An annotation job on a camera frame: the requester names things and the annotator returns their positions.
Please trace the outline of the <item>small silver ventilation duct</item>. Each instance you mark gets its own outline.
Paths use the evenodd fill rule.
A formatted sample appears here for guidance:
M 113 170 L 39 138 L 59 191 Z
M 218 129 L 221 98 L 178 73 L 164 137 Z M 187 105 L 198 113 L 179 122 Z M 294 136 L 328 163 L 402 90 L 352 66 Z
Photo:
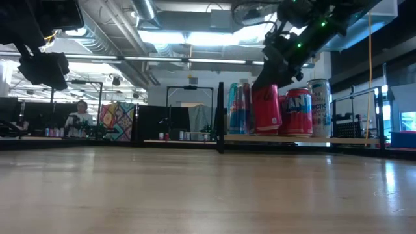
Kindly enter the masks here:
M 144 23 L 161 28 L 157 19 L 157 7 L 153 0 L 131 0 L 131 4 L 138 18 L 137 29 L 141 29 Z

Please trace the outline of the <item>blue silver energy drink can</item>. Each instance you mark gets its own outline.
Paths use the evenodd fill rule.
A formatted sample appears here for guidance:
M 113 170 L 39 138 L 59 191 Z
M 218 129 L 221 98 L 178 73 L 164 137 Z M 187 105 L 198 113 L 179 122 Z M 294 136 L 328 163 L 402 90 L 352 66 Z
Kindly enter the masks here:
M 227 97 L 227 117 L 229 134 L 248 135 L 250 133 L 250 85 L 231 84 Z

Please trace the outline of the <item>distant black rig frame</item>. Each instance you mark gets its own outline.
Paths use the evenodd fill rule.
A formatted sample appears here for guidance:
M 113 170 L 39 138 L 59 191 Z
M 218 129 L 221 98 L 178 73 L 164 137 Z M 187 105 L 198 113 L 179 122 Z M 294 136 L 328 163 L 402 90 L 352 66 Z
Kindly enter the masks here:
M 211 124 L 207 125 L 207 129 L 205 130 L 205 132 L 203 131 L 198 131 L 198 133 L 201 134 L 206 134 L 206 135 L 211 135 L 211 131 L 213 130 L 213 107 L 214 107 L 214 88 L 213 87 L 203 87 L 203 86 L 195 86 L 195 85 L 186 85 L 186 86 L 167 86 L 166 87 L 166 108 L 168 108 L 168 121 L 167 121 L 167 128 L 168 128 L 168 132 L 170 132 L 172 130 L 172 106 L 168 104 L 168 100 L 170 97 L 170 89 L 171 88 L 175 88 L 176 90 L 179 89 L 183 89 L 183 90 L 210 90 L 211 91 Z
M 66 81 L 67 83 L 71 83 L 73 85 L 85 85 L 85 84 L 98 84 L 99 85 L 99 102 L 97 105 L 97 122 L 96 122 L 96 126 L 95 126 L 95 130 L 94 130 L 94 136 L 95 139 L 98 140 L 98 129 L 99 129 L 99 125 L 100 125 L 100 114 L 101 114 L 101 102 L 102 102 L 102 94 L 103 94 L 103 83 L 99 82 L 99 81 L 85 81 L 85 80 L 80 80 L 80 79 L 74 79 L 71 81 Z M 56 91 L 60 91 L 60 90 L 56 90 L 54 88 L 51 88 L 51 96 L 50 96 L 50 103 L 53 103 L 54 101 L 54 95 Z

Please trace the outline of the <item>long strip ceiling light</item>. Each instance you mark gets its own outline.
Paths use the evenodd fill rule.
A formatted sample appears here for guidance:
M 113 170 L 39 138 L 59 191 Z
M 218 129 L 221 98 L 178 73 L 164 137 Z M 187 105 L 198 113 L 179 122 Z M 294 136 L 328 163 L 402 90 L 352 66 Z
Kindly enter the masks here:
M 140 61 L 140 62 L 181 62 L 181 63 L 208 63 L 208 64 L 232 64 L 247 66 L 263 66 L 264 62 L 256 60 L 231 60 L 213 58 L 185 58 L 185 57 L 149 57 L 149 56 L 122 56 L 122 55 L 81 55 L 66 54 L 70 60 L 88 60 L 102 62 Z

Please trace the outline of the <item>red can black label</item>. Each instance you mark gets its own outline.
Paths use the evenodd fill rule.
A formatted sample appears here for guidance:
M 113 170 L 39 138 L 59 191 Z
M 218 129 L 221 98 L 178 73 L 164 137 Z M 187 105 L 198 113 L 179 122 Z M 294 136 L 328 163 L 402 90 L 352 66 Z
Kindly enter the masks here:
M 252 92 L 254 131 L 256 134 L 276 134 L 282 125 L 278 87 L 264 86 Z

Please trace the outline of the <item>blue plastic storage bin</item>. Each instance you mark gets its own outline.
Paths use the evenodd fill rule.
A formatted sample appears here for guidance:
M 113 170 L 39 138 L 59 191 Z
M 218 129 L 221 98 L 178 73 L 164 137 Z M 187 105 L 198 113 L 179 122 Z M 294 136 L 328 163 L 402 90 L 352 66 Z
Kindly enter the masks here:
M 391 147 L 416 149 L 416 131 L 391 132 Z

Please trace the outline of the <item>orange Fanta soda can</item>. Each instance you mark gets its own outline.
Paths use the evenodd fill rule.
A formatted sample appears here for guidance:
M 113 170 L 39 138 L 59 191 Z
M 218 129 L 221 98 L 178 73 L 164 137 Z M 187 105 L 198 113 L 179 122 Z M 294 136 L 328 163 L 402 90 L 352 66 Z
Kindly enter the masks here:
M 282 133 L 294 137 L 313 134 L 311 94 L 307 88 L 293 88 L 285 96 Z

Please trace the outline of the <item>white ceiling box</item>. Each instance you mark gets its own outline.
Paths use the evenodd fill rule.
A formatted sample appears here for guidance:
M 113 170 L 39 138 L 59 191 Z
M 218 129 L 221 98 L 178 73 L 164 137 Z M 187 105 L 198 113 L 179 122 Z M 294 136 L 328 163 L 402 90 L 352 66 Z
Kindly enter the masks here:
M 395 18 L 398 16 L 398 0 L 381 0 L 371 9 L 372 16 Z

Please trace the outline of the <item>grey cloth cover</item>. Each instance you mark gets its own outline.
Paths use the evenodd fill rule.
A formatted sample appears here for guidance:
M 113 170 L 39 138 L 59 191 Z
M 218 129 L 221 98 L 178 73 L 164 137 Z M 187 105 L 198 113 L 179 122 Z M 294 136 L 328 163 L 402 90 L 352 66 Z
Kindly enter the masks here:
M 200 132 L 211 126 L 211 108 L 206 105 L 196 105 L 188 108 L 190 130 Z

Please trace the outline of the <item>black aluminium frame rail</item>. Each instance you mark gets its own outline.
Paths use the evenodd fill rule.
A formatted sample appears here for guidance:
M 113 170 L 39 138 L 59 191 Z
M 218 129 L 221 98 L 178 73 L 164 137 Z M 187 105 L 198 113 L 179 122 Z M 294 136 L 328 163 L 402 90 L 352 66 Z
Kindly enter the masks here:
M 40 150 L 53 148 L 76 148 L 97 146 L 110 148 L 172 148 L 183 150 L 217 150 L 243 152 L 274 152 L 274 153 L 339 153 L 344 155 L 372 157 L 380 159 L 400 159 L 416 162 L 416 151 L 405 151 L 397 149 L 370 149 L 370 148 L 342 148 L 323 146 L 265 146 L 253 144 L 225 144 L 219 148 L 217 144 L 191 144 L 191 143 L 136 143 L 136 142 L 110 142 L 99 140 L 0 140 L 0 151 L 6 150 Z

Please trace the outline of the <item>wide fluorescent ceiling light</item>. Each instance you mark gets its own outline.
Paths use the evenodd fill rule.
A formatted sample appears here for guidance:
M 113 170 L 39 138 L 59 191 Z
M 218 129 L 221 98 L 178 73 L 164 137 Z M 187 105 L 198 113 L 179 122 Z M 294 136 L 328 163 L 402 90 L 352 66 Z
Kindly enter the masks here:
M 232 34 L 214 32 L 151 32 L 138 31 L 143 42 L 151 44 L 190 44 L 193 46 L 234 46 L 239 39 Z

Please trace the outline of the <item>white Arctic beverage can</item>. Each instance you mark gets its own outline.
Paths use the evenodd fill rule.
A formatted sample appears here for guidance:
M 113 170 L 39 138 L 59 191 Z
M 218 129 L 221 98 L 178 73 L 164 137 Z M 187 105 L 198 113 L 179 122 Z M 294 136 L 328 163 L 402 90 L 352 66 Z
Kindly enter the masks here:
M 331 90 L 327 79 L 312 79 L 307 82 L 311 94 L 313 136 L 329 138 L 332 135 Z

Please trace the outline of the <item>person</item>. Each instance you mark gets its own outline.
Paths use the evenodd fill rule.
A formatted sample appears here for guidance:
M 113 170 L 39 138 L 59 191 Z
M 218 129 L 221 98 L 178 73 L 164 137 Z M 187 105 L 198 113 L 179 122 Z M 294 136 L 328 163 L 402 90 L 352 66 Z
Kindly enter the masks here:
M 77 111 L 70 113 L 66 119 L 65 129 L 69 137 L 84 137 L 81 128 L 88 125 L 93 126 L 93 117 L 88 113 L 87 102 L 80 100 L 77 102 Z

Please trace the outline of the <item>large silver ventilation duct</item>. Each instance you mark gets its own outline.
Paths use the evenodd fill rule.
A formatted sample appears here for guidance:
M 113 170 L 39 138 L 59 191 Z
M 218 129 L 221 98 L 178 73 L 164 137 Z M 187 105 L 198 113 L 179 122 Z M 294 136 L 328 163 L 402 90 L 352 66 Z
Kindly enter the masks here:
M 149 50 L 138 35 L 130 0 L 79 0 L 87 31 L 79 42 L 94 55 L 147 56 Z M 150 71 L 149 62 L 111 62 L 134 86 L 147 88 L 160 82 Z

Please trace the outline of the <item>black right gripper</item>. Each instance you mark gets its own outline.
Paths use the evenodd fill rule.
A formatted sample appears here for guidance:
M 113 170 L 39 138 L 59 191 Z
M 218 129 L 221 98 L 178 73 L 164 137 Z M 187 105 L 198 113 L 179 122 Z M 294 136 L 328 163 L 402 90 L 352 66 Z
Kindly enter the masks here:
M 310 58 L 326 43 L 324 21 L 313 21 L 300 33 L 289 33 L 286 38 L 282 32 L 275 31 L 266 37 L 263 54 L 264 66 L 252 85 L 252 90 L 274 85 L 282 88 L 301 81 L 304 77 L 302 68 Z

